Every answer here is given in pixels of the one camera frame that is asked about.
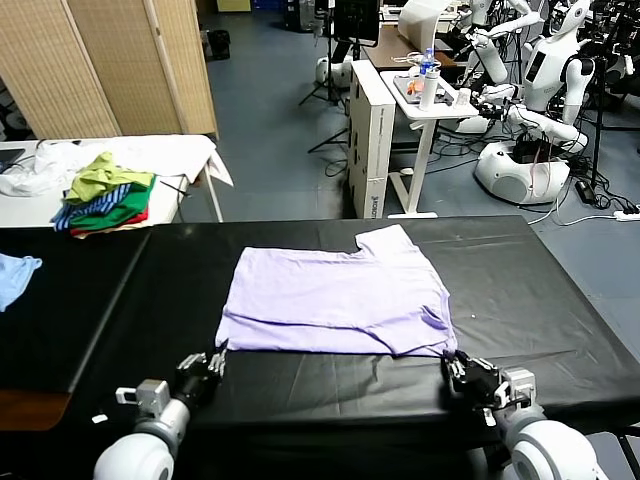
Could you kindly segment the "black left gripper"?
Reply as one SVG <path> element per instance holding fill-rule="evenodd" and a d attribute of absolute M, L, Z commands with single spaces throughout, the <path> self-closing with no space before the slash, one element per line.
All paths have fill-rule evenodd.
<path fill-rule="evenodd" d="M 175 371 L 172 397 L 184 403 L 187 408 L 199 408 L 208 403 L 221 382 L 226 366 L 227 350 L 212 354 L 207 364 L 204 352 L 191 353 L 184 358 Z"/>

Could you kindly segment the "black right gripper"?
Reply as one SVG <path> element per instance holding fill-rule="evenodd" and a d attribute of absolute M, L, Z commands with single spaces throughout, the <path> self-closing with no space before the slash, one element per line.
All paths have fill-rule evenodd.
<path fill-rule="evenodd" d="M 496 365 L 461 350 L 445 350 L 444 366 L 453 391 L 472 406 L 495 406 L 501 375 Z"/>

